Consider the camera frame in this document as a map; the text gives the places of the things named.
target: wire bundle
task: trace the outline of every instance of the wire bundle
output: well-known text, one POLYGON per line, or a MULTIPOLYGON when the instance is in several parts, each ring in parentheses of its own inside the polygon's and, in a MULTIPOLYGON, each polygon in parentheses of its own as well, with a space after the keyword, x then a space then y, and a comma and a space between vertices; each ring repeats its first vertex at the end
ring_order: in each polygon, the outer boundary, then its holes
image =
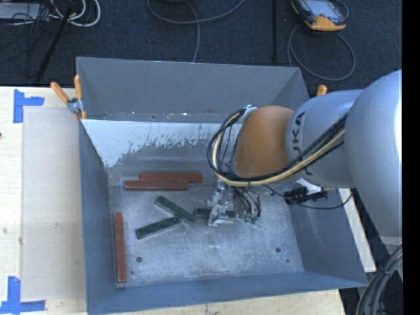
MULTIPOLYGON (((55 14, 50 14, 49 16, 51 18, 57 18, 57 19, 63 20, 64 15, 63 15, 63 13, 61 13, 60 9, 57 7, 54 0, 49 0, 49 1, 52 5, 53 11, 55 12, 55 14)), ((86 0, 80 0, 80 1, 83 5, 82 11, 79 14, 70 16, 70 18, 68 20, 68 23, 72 24, 73 26, 77 26, 77 27, 92 27, 92 26, 96 25, 100 20, 100 13, 101 13, 99 1, 98 0, 92 0, 94 2, 95 9, 96 9, 96 18, 92 22, 76 22, 75 20, 81 19, 86 14, 86 11, 88 9, 86 0)))
POLYGON ((360 297, 356 315, 376 315, 378 311, 382 314, 382 296, 391 276, 402 266, 402 244, 397 247, 394 253, 387 260, 384 268, 379 270, 369 281, 362 296, 360 297))
POLYGON ((328 130, 326 130, 318 139, 316 139, 302 154, 296 157, 294 160, 289 162, 284 168, 279 171, 263 175, 259 177, 243 178, 235 175, 231 170, 223 171, 222 170, 222 160, 221 155, 221 145, 224 134, 227 128, 233 126, 241 116, 245 113, 246 108, 234 112, 231 114, 220 126, 220 129, 213 135, 209 144, 207 145, 207 160, 213 170, 216 172, 216 175, 223 182, 231 186, 239 187, 251 187, 251 186, 261 186, 265 184, 270 184, 278 182, 280 180, 286 179, 290 176, 295 175, 305 167, 313 164, 315 161, 324 157, 328 153, 332 152, 334 149, 338 148, 344 142, 344 133, 345 133, 345 121, 347 114, 340 118, 336 123, 334 123, 328 130))

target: bin floor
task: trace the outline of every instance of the bin floor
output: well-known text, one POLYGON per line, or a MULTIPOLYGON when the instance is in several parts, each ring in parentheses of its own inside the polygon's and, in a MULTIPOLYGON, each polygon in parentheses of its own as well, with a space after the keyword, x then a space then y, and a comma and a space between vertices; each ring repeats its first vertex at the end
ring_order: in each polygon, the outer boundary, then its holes
POLYGON ((121 287, 303 271, 289 209, 282 198, 268 192, 261 195, 262 213, 255 224, 232 219, 233 223, 208 226, 206 220, 197 220, 137 239, 137 228, 173 216, 154 203, 158 196, 193 213, 210 207, 206 201, 214 189, 209 184, 191 184, 186 192, 110 187, 111 212, 121 211, 124 220, 127 283, 121 287))

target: table surface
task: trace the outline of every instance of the table surface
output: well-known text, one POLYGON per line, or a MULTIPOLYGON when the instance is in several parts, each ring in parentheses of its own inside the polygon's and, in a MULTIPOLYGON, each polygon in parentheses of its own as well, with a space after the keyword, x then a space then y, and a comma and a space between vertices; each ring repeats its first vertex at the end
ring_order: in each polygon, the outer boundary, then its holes
MULTIPOLYGON (((55 201, 54 205, 48 205, 45 209, 49 210, 49 213, 43 215, 42 221, 37 223, 38 232, 43 232, 43 237, 47 238, 45 241, 51 241, 48 248, 43 247, 42 249, 31 250, 30 257, 35 262, 37 256, 43 252, 43 258, 47 258, 47 261, 56 261, 60 264, 49 263, 49 271, 42 276, 42 272, 38 275, 42 281, 34 281, 34 277, 29 277, 30 274, 26 273, 22 275, 24 271, 25 260, 28 258, 28 250, 25 250, 25 246, 29 249, 30 241, 29 234, 23 234, 22 220, 24 219, 22 202, 24 201, 25 192, 25 180, 24 180, 24 127, 25 119, 30 120, 31 106, 24 107, 24 122, 13 123, 13 99, 14 90, 18 89, 21 92, 25 92, 25 97, 29 96, 42 96, 44 97, 44 105, 38 108, 38 113, 42 114, 42 109, 57 109, 57 113, 66 113, 64 120, 68 120, 66 125, 76 125, 74 118, 71 113, 67 110, 66 105, 55 95, 50 88, 36 88, 36 87, 0 87, 0 301, 5 301, 7 298, 7 277, 15 276, 21 279, 22 282, 22 295, 21 301, 36 301, 33 295, 36 295, 36 291, 32 290, 39 284, 45 284, 46 286, 54 286, 54 282, 60 282, 60 286, 65 285, 59 290, 59 293, 48 293, 45 291, 44 295, 40 295, 42 299, 46 299, 46 307, 42 312, 36 312, 37 314, 86 314, 85 312, 85 298, 84 298, 84 268, 80 268, 78 274, 72 274, 74 267, 70 267, 69 256, 77 255, 77 251, 69 255, 68 251, 62 250, 60 247, 66 246, 66 239, 54 238, 54 232, 48 230, 47 226, 54 225, 54 229, 61 229, 61 225, 57 223, 57 216, 63 215, 65 211, 65 221, 72 223, 73 230, 72 235, 67 234, 61 237, 70 237, 75 233, 78 233, 81 228, 81 213, 79 210, 80 199, 74 201, 72 197, 66 195, 60 190, 52 190, 51 193, 47 194, 47 199, 55 201), (72 201, 73 208, 63 207, 63 204, 68 204, 68 201, 72 201), (50 249, 54 249, 51 252, 51 256, 48 256, 47 252, 50 249)), ((75 97, 74 89, 65 90, 70 98, 75 97)), ((49 116, 45 116, 43 125, 54 125, 51 122, 49 116)), ((33 129, 34 122, 28 127, 33 129)), ((51 136, 40 136, 39 144, 37 146, 48 146, 48 148, 54 148, 55 144, 60 144, 58 138, 51 138, 51 136)), ((77 167, 70 167, 70 162, 60 162, 62 156, 57 154, 51 154, 51 158, 56 158, 53 162, 50 159, 45 159, 46 167, 53 174, 49 177, 50 181, 59 181, 61 174, 65 176, 75 178, 71 184, 72 186, 78 186, 78 173, 75 172, 77 167)), ((56 184, 52 182, 51 186, 56 185, 58 187, 59 182, 56 184)), ((79 188, 75 188, 75 193, 78 193, 79 188)), ((342 197, 345 199, 348 196, 348 191, 343 190, 342 197)), ((355 234, 356 243, 362 246, 364 243, 367 244, 366 238, 362 231, 362 225, 358 218, 355 210, 354 202, 350 201, 346 205, 346 211, 349 218, 353 222, 350 223, 353 232, 355 234)), ((79 243, 73 244, 75 247, 79 247, 81 250, 81 240, 79 243)), ((362 251, 359 247, 360 253, 369 253, 369 251, 362 251)), ((374 270, 374 264, 371 257, 362 257, 364 261, 364 267, 366 271, 374 270)), ((345 314, 343 304, 340 298, 339 291, 321 291, 313 293, 298 293, 292 295, 281 295, 277 297, 262 297, 258 299, 248 299, 242 301, 230 301, 224 303, 207 303, 199 304, 194 306, 184 306, 177 308, 162 308, 157 310, 148 310, 142 312, 132 312, 130 314, 331 314, 331 315, 343 315, 345 314)))

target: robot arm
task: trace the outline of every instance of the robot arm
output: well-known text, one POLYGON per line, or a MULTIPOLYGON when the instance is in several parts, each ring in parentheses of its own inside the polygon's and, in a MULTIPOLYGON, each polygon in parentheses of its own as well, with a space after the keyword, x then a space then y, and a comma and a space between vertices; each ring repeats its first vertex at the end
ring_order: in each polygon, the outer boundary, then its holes
POLYGON ((312 98, 294 112, 259 108, 242 125, 229 171, 217 159, 223 130, 209 145, 209 161, 219 180, 236 188, 291 180, 307 182, 310 194, 313 187, 318 194, 356 188, 378 233, 401 240, 401 125, 398 70, 364 90, 312 98))

